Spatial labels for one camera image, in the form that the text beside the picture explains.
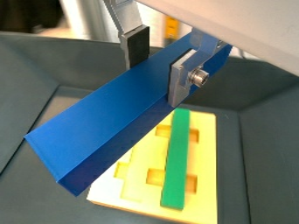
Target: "hex screw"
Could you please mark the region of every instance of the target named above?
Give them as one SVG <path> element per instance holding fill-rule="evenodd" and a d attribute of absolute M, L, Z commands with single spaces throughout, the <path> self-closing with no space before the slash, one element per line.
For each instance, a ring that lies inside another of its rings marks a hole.
<path fill-rule="evenodd" d="M 209 74 L 203 71 L 199 67 L 196 67 L 191 72 L 189 72 L 189 82 L 196 85 L 199 88 L 204 85 L 209 78 Z"/>

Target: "blue metal bracket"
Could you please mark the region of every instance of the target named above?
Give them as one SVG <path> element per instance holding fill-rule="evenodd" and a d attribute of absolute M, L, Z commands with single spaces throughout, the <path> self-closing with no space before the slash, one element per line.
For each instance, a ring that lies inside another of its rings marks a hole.
<path fill-rule="evenodd" d="M 172 112 L 169 65 L 191 48 L 187 35 L 25 136 L 55 180 L 72 194 L 84 191 Z M 227 45 L 204 63 L 209 75 L 224 65 L 229 49 Z"/>

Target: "yellow board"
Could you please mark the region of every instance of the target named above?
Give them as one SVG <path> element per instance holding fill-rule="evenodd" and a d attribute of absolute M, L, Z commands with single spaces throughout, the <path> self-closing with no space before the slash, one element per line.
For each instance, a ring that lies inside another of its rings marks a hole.
<path fill-rule="evenodd" d="M 172 221 L 217 223 L 213 114 L 191 112 L 184 209 L 179 211 L 160 206 L 172 116 L 164 118 L 93 182 L 88 200 Z"/>

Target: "green block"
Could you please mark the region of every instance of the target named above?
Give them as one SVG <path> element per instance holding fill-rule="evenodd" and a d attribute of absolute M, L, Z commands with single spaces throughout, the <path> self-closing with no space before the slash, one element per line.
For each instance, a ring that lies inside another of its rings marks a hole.
<path fill-rule="evenodd" d="M 189 148 L 189 110 L 177 108 L 172 117 L 163 182 L 161 206 L 183 210 L 187 160 Z"/>

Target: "dark gray bin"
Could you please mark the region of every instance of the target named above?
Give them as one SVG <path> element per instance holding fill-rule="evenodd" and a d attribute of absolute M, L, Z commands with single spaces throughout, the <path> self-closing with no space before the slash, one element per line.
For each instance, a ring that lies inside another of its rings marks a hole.
<path fill-rule="evenodd" d="M 171 223 L 75 198 L 22 142 L 124 71 L 117 44 L 0 35 L 0 223 Z M 229 59 L 181 105 L 217 117 L 219 224 L 299 223 L 296 96 L 289 73 Z"/>

